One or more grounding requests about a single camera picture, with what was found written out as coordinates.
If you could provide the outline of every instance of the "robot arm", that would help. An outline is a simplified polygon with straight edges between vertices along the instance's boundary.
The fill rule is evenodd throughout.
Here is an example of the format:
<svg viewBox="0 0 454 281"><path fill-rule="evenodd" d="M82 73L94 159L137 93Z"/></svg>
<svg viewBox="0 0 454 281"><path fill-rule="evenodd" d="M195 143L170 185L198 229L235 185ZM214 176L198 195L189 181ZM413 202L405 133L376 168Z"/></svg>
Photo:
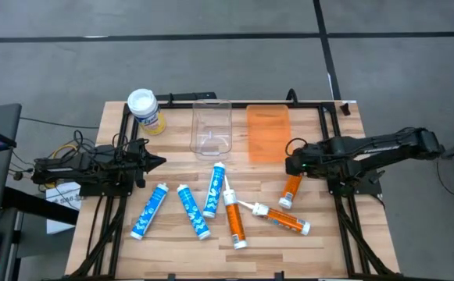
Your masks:
<svg viewBox="0 0 454 281"><path fill-rule="evenodd" d="M127 173L135 175L138 187L144 187L143 172L150 172L166 159L145 150L147 140L138 139L127 144L127 150L112 145L100 145L91 151L76 153L65 158L35 159L32 181L36 184L73 180L83 185L105 184L117 186Z"/></svg>
<svg viewBox="0 0 454 281"><path fill-rule="evenodd" d="M354 187L371 170L408 158L432 160L443 151L434 133L424 128L405 128L360 139L332 137L296 148L285 160L286 173L293 176L306 173L311 178L339 180L341 185ZM366 154L371 156L355 160Z"/></svg>

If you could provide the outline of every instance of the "orange caulk tube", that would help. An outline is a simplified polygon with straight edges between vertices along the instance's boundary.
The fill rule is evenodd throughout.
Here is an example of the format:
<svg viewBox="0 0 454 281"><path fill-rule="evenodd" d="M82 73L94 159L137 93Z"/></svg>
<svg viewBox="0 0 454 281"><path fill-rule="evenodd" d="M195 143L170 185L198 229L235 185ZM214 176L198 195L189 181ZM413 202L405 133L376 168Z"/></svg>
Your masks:
<svg viewBox="0 0 454 281"><path fill-rule="evenodd" d="M223 192L223 202L227 209L228 224L230 225L230 232L234 240L234 249L241 249L248 246L245 240L244 227L242 226L241 213L239 212L239 204L235 197L235 191L230 189L227 177L225 176L225 191Z"/></svg>
<svg viewBox="0 0 454 281"><path fill-rule="evenodd" d="M283 208L291 208L292 202L298 192L299 183L302 182L303 175L300 176L289 176L286 182L286 187L282 191L282 197L279 199L279 205Z"/></svg>
<svg viewBox="0 0 454 281"><path fill-rule="evenodd" d="M294 230L297 233L307 235L310 231L310 222L306 222L302 219L279 212L260 203L249 204L243 201L238 201L245 207L252 209L252 214L260 218L268 219L278 226L285 226L287 229Z"/></svg>

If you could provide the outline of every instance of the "orange tray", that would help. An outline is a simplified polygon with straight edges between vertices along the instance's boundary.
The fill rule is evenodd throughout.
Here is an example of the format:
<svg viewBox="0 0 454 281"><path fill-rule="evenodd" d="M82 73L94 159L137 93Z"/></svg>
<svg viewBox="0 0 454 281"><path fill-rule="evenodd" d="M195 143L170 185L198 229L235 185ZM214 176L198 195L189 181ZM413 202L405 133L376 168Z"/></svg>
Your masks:
<svg viewBox="0 0 454 281"><path fill-rule="evenodd" d="M248 145L251 162L283 162L291 140L286 105L248 105Z"/></svg>

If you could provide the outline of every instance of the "white jar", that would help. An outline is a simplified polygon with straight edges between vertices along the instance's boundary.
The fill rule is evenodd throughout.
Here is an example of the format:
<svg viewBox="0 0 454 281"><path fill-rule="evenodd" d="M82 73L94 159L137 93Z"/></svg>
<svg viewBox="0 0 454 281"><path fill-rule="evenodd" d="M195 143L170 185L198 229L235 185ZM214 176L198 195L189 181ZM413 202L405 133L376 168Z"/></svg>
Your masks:
<svg viewBox="0 0 454 281"><path fill-rule="evenodd" d="M127 105L141 128L148 134L160 134L166 129L166 120L152 91L147 89L133 91L127 98Z"/></svg>

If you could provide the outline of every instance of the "transparent plastic bin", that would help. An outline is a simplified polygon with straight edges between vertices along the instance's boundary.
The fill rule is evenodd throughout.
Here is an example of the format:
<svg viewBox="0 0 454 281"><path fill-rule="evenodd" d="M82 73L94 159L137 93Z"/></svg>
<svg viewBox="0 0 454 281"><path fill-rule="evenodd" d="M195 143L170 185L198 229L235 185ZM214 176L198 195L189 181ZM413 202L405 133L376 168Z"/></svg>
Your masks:
<svg viewBox="0 0 454 281"><path fill-rule="evenodd" d="M198 159L224 160L232 149L232 104L197 100L193 106L190 150Z"/></svg>

